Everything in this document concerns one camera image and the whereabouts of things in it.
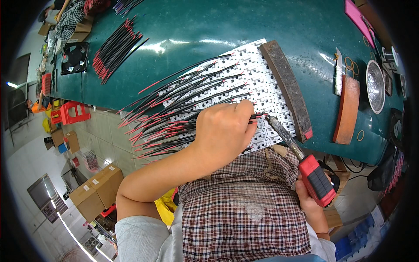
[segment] green table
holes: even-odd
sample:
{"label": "green table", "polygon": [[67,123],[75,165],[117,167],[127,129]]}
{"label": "green table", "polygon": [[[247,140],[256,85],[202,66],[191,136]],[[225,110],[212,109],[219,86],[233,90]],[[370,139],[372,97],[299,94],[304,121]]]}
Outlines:
{"label": "green table", "polygon": [[[258,39],[275,39],[294,71],[313,126],[314,137],[302,146],[370,164],[381,158],[389,135],[390,108],[403,110],[403,98],[394,89],[380,114],[371,110],[363,92],[370,48],[344,13],[343,1],[146,0],[125,18],[109,9],[95,17],[85,40],[90,43],[90,65],[108,36],[134,15],[134,31],[141,31],[144,39],[150,40],[119,67],[106,85],[100,85],[88,66],[85,73],[59,76],[58,92],[53,95],[120,109],[137,100],[138,91],[178,69]],[[362,91],[350,145],[332,142],[340,103],[340,97],[334,95],[332,59],[336,47],[360,68]],[[360,130],[365,135],[359,142],[356,135]]]}

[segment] white circuit board panel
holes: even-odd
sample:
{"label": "white circuit board panel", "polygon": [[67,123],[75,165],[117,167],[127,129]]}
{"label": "white circuit board panel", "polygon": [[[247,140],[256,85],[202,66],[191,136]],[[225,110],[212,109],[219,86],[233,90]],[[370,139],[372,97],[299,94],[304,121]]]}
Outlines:
{"label": "white circuit board panel", "polygon": [[[194,97],[190,101],[192,102],[202,100],[221,91],[226,91],[228,89],[247,84],[245,87],[225,93],[223,95],[220,95],[219,97],[200,102],[190,110],[204,109],[214,105],[218,101],[227,99],[228,97],[237,96],[239,94],[251,93],[250,95],[236,98],[232,101],[235,103],[239,103],[242,99],[250,100],[254,104],[255,113],[268,113],[271,116],[277,117],[278,120],[285,127],[285,129],[288,130],[288,132],[290,132],[293,137],[296,136],[291,112],[288,110],[288,107],[285,103],[285,99],[277,85],[277,81],[275,80],[275,77],[273,76],[271,69],[267,65],[266,60],[264,59],[264,57],[258,49],[258,47],[263,43],[266,43],[266,40],[260,39],[258,41],[245,44],[243,46],[237,47],[231,51],[224,53],[233,53],[233,55],[230,57],[217,59],[216,63],[212,67],[202,72],[201,75],[205,75],[211,72],[217,72],[223,68],[228,69],[221,73],[218,73],[214,77],[208,78],[203,83],[210,82],[219,78],[225,78],[228,76],[238,74],[241,75],[232,79],[225,80],[222,84],[205,91],[203,94]],[[189,70],[184,75],[206,68],[213,62],[214,60],[205,62]],[[182,97],[186,97],[194,92],[199,92],[200,90],[203,90],[206,87],[209,87],[213,84],[214,83],[211,83],[206,86],[200,87],[199,89],[188,92]],[[173,90],[174,88],[175,86],[171,86],[168,90]],[[164,102],[164,107],[167,107],[168,105],[172,104],[173,101],[177,98],[178,96]],[[171,117],[171,121],[181,121],[182,119],[187,118],[191,114],[193,113],[186,113],[173,116]],[[194,132],[189,132],[181,134],[180,136],[185,137],[194,134]],[[264,117],[258,118],[256,133],[248,146],[248,148],[250,149],[245,151],[243,154],[263,149],[270,145],[277,144],[281,141],[282,138],[272,129],[272,127],[268,124]]]}

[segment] pink board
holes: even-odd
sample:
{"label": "pink board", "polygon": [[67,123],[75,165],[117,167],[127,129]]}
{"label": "pink board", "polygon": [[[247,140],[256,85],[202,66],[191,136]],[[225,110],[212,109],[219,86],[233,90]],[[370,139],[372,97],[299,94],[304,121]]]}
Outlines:
{"label": "pink board", "polygon": [[374,41],[368,31],[367,26],[362,19],[362,14],[357,8],[357,6],[351,0],[345,0],[345,14],[349,16],[349,18],[354,22],[354,24],[361,30],[364,36],[367,38],[368,42],[372,47],[375,48]]}

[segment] cooling fan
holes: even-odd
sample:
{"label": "cooling fan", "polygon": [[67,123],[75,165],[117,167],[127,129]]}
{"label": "cooling fan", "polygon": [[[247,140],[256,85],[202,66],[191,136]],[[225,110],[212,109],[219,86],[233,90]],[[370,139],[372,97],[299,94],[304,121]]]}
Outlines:
{"label": "cooling fan", "polygon": [[89,43],[67,43],[64,46],[61,75],[86,71]]}

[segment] checkered cloth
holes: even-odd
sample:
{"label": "checkered cloth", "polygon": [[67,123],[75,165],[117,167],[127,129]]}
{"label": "checkered cloth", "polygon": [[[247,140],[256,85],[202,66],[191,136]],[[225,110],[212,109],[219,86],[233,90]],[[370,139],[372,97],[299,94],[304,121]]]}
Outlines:
{"label": "checkered cloth", "polygon": [[290,189],[298,160],[265,148],[237,157],[209,179],[179,187],[184,261],[254,261],[311,251]]}
{"label": "checkered cloth", "polygon": [[57,39],[66,43],[73,35],[78,22],[84,18],[84,3],[86,0],[71,0],[61,15],[57,24]]}

